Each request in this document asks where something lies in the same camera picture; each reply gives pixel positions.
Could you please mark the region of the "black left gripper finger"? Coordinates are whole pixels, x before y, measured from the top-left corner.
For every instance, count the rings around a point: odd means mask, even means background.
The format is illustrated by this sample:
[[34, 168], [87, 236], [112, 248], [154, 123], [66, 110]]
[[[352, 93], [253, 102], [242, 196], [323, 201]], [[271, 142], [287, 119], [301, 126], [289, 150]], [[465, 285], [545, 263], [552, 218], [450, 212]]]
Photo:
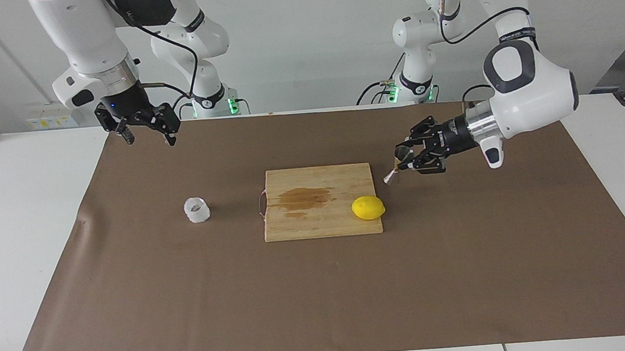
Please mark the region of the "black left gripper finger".
[[439, 125], [432, 115], [424, 118], [420, 123], [414, 125], [414, 127], [409, 130], [410, 134], [409, 137], [407, 137], [408, 145], [410, 147], [438, 145], [440, 142], [438, 127]]
[[422, 175], [439, 174], [447, 170], [445, 165], [447, 151], [445, 149], [425, 149], [415, 152], [410, 150], [409, 168]]

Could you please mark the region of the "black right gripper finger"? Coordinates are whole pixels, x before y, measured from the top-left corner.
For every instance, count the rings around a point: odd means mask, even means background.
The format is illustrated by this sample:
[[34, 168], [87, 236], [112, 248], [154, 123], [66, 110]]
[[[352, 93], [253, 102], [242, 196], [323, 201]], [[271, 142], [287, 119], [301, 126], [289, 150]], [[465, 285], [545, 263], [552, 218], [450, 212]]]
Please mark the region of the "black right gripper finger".
[[115, 117], [109, 112], [103, 104], [98, 104], [95, 108], [95, 116], [97, 120], [101, 124], [103, 130], [108, 133], [116, 134], [117, 136], [123, 138], [124, 142], [132, 146], [135, 141], [135, 137], [132, 134], [130, 128], [128, 128], [128, 124], [125, 118], [122, 118], [117, 122]]
[[169, 146], [175, 146], [176, 134], [180, 129], [181, 120], [169, 103], [157, 107], [147, 107], [147, 109], [142, 110], [142, 115], [146, 127], [162, 134]]

